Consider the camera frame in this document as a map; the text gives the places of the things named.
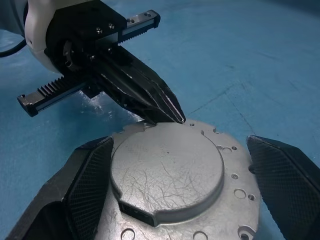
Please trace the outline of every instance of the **robotic arm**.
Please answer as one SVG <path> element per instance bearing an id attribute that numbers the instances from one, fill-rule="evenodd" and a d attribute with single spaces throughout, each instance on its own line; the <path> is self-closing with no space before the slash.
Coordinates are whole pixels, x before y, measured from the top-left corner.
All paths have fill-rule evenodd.
<path id="1" fill-rule="evenodd" d="M 31 117 L 77 91 L 89 98 L 104 91 L 150 123 L 184 123 L 184 113 L 167 84 L 119 46 L 157 28 L 160 15 L 155 11 L 124 18 L 100 0 L 29 0 L 28 6 L 23 0 L 16 2 L 2 3 L 12 14 L 1 27 L 21 33 L 17 26 L 23 14 L 13 13 L 24 12 L 24 37 L 32 54 L 49 70 L 63 74 L 17 98 Z"/>

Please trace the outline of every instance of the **blue floor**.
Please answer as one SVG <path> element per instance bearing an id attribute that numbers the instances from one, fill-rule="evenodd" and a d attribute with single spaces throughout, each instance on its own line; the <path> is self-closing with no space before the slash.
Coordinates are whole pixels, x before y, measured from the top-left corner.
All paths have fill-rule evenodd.
<path id="1" fill-rule="evenodd" d="M 320 16 L 267 0 L 111 0 L 126 17 L 154 9 L 159 28 L 123 46 L 154 69 L 188 118 L 245 144 L 256 134 L 320 167 Z M 0 32 L 0 51 L 18 36 Z M 77 93 L 30 118 L 16 97 L 58 75 L 27 48 L 0 58 L 0 239 L 77 146 L 137 119 L 108 96 Z M 257 240 L 283 237 L 264 204 Z"/>

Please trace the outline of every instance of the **mesh texture pad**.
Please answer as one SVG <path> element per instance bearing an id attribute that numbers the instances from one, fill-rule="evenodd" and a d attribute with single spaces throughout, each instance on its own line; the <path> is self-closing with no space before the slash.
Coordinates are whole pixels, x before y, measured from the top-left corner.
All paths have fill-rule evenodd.
<path id="1" fill-rule="evenodd" d="M 106 199 L 112 142 L 98 146 L 89 156 L 69 197 L 68 206 L 79 240 L 93 239 Z"/>
<path id="2" fill-rule="evenodd" d="M 282 142 L 250 136 L 247 146 L 262 198 L 283 236 L 319 240 L 317 166 L 301 150 Z"/>

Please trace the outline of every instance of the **circular raised surface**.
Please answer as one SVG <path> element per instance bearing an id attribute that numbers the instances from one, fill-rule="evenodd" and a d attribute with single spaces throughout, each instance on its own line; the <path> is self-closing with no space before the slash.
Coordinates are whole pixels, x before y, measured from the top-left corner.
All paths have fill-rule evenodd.
<path id="1" fill-rule="evenodd" d="M 111 175 L 124 209 L 143 215 L 142 221 L 151 216 L 156 226 L 185 221 L 212 205 L 223 185 L 224 164 L 201 131 L 159 123 L 116 149 Z"/>

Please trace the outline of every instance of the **blue mat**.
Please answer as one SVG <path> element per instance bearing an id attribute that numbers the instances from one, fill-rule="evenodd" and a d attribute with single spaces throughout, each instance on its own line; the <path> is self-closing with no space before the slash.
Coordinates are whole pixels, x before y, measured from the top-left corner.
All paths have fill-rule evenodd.
<path id="1" fill-rule="evenodd" d="M 130 17 L 154 9 L 150 30 L 123 46 L 169 85 L 186 116 L 242 144 L 249 134 L 299 147 L 320 166 L 320 18 L 274 1 L 111 0 Z M 0 51 L 19 42 L 0 32 Z M 81 144 L 137 118 L 107 95 L 77 93 L 30 118 L 16 97 L 59 75 L 27 48 L 0 58 L 0 239 Z M 257 240 L 283 239 L 261 204 Z"/>

